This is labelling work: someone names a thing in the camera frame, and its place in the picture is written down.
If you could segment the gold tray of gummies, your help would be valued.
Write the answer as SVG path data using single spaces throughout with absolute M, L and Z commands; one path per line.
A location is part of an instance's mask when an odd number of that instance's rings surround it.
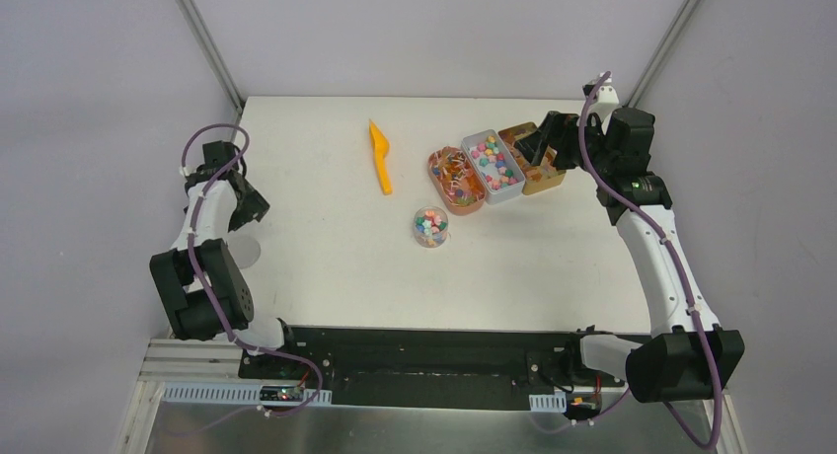
M 517 141 L 528 137 L 536 130 L 537 126 L 534 122 L 525 122 L 498 132 L 499 138 L 509 149 L 511 156 L 515 159 L 515 162 L 524 174 L 525 183 L 522 193 L 525 195 L 531 195 L 557 187 L 562 183 L 566 175 L 565 170 L 558 170 L 553 165 L 553 161 L 557 156 L 554 149 L 547 149 L 539 165 L 531 165 L 514 147 Z

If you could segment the orange tray of lollipops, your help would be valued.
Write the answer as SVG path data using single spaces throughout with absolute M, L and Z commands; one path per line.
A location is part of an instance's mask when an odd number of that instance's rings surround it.
M 446 146 L 431 153 L 427 172 L 444 206 L 454 215 L 473 214 L 484 205 L 486 189 L 461 148 Z

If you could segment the clear plastic jar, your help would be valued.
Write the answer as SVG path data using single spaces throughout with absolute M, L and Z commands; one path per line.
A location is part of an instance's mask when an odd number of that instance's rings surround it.
M 443 209 L 426 206 L 415 213 L 412 230 L 419 245 L 438 248 L 447 241 L 449 218 Z

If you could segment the yellow plastic scoop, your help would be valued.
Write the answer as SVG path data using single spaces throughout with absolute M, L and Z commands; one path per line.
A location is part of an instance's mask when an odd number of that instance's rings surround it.
M 369 136 L 376 177 L 383 194 L 390 195 L 393 192 L 393 188 L 385 163 L 387 154 L 389 153 L 390 143 L 373 120 L 369 120 Z

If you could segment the clear jar lid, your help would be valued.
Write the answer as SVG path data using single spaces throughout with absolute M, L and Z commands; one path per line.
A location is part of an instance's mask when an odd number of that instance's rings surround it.
M 227 246 L 239 269 L 253 266 L 262 253 L 260 243 L 256 238 L 249 235 L 232 235 L 227 239 Z

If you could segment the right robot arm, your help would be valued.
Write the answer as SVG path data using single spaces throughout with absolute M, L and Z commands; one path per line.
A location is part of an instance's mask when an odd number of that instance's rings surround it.
M 633 343 L 587 329 L 560 359 L 566 380 L 582 385 L 598 372 L 626 381 L 641 403 L 709 400 L 742 358 L 739 331 L 723 329 L 709 308 L 678 241 L 672 198 L 648 168 L 655 118 L 634 109 L 581 119 L 550 111 L 514 148 L 531 165 L 580 168 L 627 246 L 647 301 L 651 338 Z

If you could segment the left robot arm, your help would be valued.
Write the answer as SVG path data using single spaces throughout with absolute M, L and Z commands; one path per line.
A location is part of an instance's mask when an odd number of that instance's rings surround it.
M 261 221 L 269 203 L 237 165 L 210 179 L 240 149 L 231 142 L 202 146 L 204 163 L 187 176 L 189 205 L 170 250 L 149 269 L 174 336 L 209 341 L 231 332 L 250 351 L 266 349 L 263 365 L 277 379 L 293 377 L 301 353 L 286 343 L 282 322 L 256 309 L 252 293 L 228 245 L 231 233 Z

